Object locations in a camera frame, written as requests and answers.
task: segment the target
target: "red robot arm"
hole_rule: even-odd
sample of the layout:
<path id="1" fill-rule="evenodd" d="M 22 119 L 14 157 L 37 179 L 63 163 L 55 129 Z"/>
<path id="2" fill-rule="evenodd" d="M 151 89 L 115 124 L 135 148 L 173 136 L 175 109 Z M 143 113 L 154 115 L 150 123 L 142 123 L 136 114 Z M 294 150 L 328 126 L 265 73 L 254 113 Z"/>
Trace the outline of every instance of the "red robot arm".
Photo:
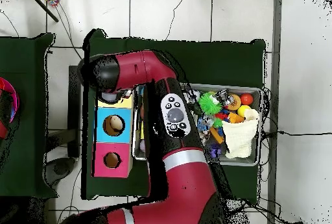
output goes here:
<path id="1" fill-rule="evenodd" d="M 204 213 L 210 213 L 210 219 L 219 224 L 220 207 L 215 204 L 218 197 L 211 172 L 167 58 L 157 51 L 104 55 L 92 62 L 90 73 L 82 79 L 89 79 L 91 87 L 106 93 L 146 84 L 143 121 L 150 197 L 163 190 L 158 179 L 165 177 L 165 193 L 150 198 L 154 203 L 110 212 L 108 224 L 206 224 Z M 152 171 L 156 168 L 163 169 L 163 174 Z"/>

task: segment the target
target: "shape sorter box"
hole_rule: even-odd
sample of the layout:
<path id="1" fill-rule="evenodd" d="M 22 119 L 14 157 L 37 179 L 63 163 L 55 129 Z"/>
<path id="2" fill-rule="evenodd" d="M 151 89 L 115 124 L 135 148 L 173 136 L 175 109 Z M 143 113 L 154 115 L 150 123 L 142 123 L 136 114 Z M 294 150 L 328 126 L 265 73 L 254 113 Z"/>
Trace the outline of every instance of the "shape sorter box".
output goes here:
<path id="1" fill-rule="evenodd" d="M 108 116 L 116 115 L 123 119 L 124 130 L 118 136 L 110 136 L 105 133 L 103 123 Z M 97 138 L 93 177 L 118 177 L 127 178 L 132 169 L 132 117 L 133 98 L 120 99 L 114 105 L 98 102 L 97 111 Z M 105 163 L 108 153 L 117 154 L 120 163 L 116 168 L 109 168 Z"/>
<path id="2" fill-rule="evenodd" d="M 109 168 L 104 163 L 108 153 L 117 153 L 120 157 L 119 166 Z M 132 168 L 130 145 L 128 143 L 96 143 L 94 177 L 127 178 Z"/>

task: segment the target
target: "orange ball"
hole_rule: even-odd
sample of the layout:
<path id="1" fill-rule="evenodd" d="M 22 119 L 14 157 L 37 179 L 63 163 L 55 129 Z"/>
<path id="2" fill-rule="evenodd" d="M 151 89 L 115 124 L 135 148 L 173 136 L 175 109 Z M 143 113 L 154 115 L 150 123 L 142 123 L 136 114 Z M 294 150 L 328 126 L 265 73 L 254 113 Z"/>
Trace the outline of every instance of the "orange ball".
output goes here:
<path id="1" fill-rule="evenodd" d="M 249 93 L 244 93 L 241 95 L 241 103 L 242 105 L 251 105 L 252 102 L 254 101 L 254 98 L 252 97 L 251 94 Z"/>

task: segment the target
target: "remote control button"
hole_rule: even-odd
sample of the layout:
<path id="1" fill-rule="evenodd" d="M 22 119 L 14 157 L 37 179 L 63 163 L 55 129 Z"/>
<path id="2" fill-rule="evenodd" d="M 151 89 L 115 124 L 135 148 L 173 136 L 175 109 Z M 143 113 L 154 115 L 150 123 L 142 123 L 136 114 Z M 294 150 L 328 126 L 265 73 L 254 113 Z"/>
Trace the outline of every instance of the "remote control button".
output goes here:
<path id="1" fill-rule="evenodd" d="M 179 127 L 180 127 L 181 129 L 185 129 L 185 128 L 187 127 L 187 125 L 186 125 L 185 123 L 180 123 L 180 124 L 179 124 Z"/>
<path id="2" fill-rule="evenodd" d="M 171 131 L 176 131 L 178 127 L 175 124 L 172 124 L 169 128 Z"/>
<path id="3" fill-rule="evenodd" d="M 184 119 L 184 113 L 180 109 L 178 109 L 178 108 L 172 108 L 167 113 L 167 119 L 171 123 L 181 122 Z"/>

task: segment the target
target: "green mat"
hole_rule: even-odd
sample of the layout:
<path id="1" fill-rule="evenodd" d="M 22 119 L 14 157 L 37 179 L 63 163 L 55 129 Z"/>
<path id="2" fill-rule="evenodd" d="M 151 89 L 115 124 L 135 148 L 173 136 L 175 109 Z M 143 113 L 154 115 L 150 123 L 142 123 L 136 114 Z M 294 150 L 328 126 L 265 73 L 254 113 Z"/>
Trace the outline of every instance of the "green mat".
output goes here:
<path id="1" fill-rule="evenodd" d="M 156 49 L 170 53 L 184 69 L 191 83 L 221 84 L 262 88 L 263 53 L 265 42 L 254 40 L 250 44 L 237 42 L 179 42 L 154 41 L 139 38 L 104 37 L 96 30 L 90 39 L 90 56 L 96 54 L 120 53 L 125 51 Z M 179 72 L 180 82 L 184 81 Z M 145 161 L 134 160 L 127 179 L 109 179 L 91 176 L 91 155 L 93 141 L 93 111 L 95 94 L 89 93 L 88 160 L 86 174 L 86 195 L 147 195 L 148 171 Z M 224 166 L 232 193 L 236 197 L 256 202 L 257 166 Z"/>
<path id="2" fill-rule="evenodd" d="M 56 197 L 43 180 L 45 153 L 45 52 L 54 35 L 0 37 L 0 77 L 19 95 L 20 109 L 10 125 L 13 136 L 1 146 L 0 196 Z"/>

